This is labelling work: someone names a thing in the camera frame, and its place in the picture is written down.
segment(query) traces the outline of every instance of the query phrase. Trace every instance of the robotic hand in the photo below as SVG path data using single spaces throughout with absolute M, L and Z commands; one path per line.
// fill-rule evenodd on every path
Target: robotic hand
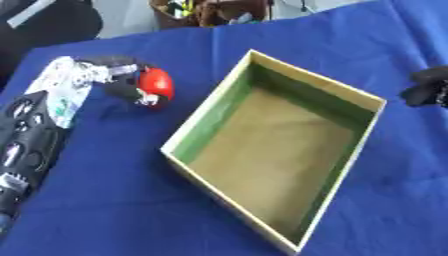
M 417 84 L 400 96 L 411 107 L 438 104 L 448 107 L 448 66 L 426 69 L 412 74 Z
M 56 162 L 76 112 L 94 85 L 152 108 L 173 97 L 166 72 L 133 58 L 52 61 L 24 95 L 0 110 L 0 237 Z

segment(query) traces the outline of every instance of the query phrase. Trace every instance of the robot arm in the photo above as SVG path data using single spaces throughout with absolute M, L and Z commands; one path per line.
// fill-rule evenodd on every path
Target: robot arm
M 0 110 L 0 237 L 56 162 L 92 86 L 148 107 L 173 97 L 166 72 L 130 57 L 52 61 L 24 95 Z

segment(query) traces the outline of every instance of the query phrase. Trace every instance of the black object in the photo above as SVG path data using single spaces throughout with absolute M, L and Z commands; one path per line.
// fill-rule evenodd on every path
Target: black object
M 302 8 L 301 8 L 302 12 L 307 12 L 308 8 L 306 8 L 306 2 L 305 0 L 302 0 Z
M 434 67 L 412 74 L 416 86 L 401 92 L 400 96 L 411 107 L 439 104 L 448 106 L 448 66 Z
M 34 47 L 91 40 L 103 27 L 90 0 L 56 0 L 17 28 L 7 20 L 36 0 L 3 0 L 0 10 L 0 91 L 20 63 Z
M 68 132 L 49 117 L 47 95 L 23 95 L 0 112 L 0 237 L 20 202 L 41 185 Z

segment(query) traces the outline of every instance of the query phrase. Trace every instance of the table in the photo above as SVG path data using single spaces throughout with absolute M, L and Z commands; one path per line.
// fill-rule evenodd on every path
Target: table
M 282 255 L 169 167 L 158 149 L 254 48 L 389 100 L 302 255 L 446 255 L 446 110 L 406 107 L 410 72 L 448 62 L 444 0 L 384 0 L 295 20 L 186 28 L 41 48 L 0 102 L 60 55 L 127 54 L 166 69 L 161 111 L 94 90 L 0 255 Z

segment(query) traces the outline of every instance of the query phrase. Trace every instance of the metal component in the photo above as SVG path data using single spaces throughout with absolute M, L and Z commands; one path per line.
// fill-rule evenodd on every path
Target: metal component
M 44 122 L 44 117 L 43 117 L 42 114 L 36 114 L 36 115 L 33 116 L 33 121 L 36 124 L 42 124 Z
M 30 100 L 25 100 L 25 101 L 21 102 L 20 105 L 18 105 L 14 109 L 12 116 L 14 118 L 17 118 L 23 114 L 28 113 L 32 108 L 33 108 L 33 103 Z
M 29 126 L 25 121 L 19 121 L 16 124 L 16 131 L 18 131 L 18 132 L 26 132 L 28 129 L 29 129 Z
M 3 166 L 11 167 L 22 153 L 22 146 L 18 143 L 12 143 L 6 147 L 5 159 Z
M 12 189 L 17 193 L 24 193 L 28 185 L 29 183 L 26 182 L 26 178 L 20 174 L 3 173 L 0 175 L 0 186 Z

